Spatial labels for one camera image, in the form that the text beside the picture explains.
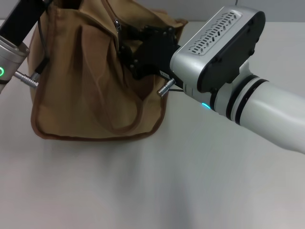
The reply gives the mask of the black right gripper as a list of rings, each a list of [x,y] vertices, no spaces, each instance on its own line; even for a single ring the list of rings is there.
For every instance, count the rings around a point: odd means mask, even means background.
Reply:
[[[175,28],[145,26],[144,29],[125,25],[123,26],[125,40],[142,41],[142,44],[133,53],[130,46],[120,44],[118,56],[121,63],[132,70],[133,77],[140,80],[149,75],[159,75],[170,80],[178,77],[170,69],[173,54],[180,47],[175,35]]]

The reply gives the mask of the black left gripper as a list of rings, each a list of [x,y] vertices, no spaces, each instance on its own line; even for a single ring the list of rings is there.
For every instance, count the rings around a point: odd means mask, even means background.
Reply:
[[[0,27],[0,36],[21,45],[49,4],[50,0],[20,0]]]

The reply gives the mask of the silver metal zipper pull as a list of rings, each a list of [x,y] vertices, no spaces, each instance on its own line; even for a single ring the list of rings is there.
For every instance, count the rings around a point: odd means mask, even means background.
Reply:
[[[116,28],[118,37],[120,37],[121,32],[122,32],[122,27],[121,27],[120,22],[119,22],[117,19],[114,21],[114,26],[115,26],[115,28]]]

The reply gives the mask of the khaki canvas food bag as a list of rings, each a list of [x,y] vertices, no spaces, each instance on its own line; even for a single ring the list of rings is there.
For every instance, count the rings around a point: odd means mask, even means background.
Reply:
[[[31,89],[31,125],[44,139],[111,141],[145,138],[160,127],[167,97],[165,80],[136,80],[118,56],[114,26],[174,27],[179,39],[187,24],[134,0],[53,0],[41,16],[50,60]],[[29,72],[44,55],[38,27],[30,43]]]

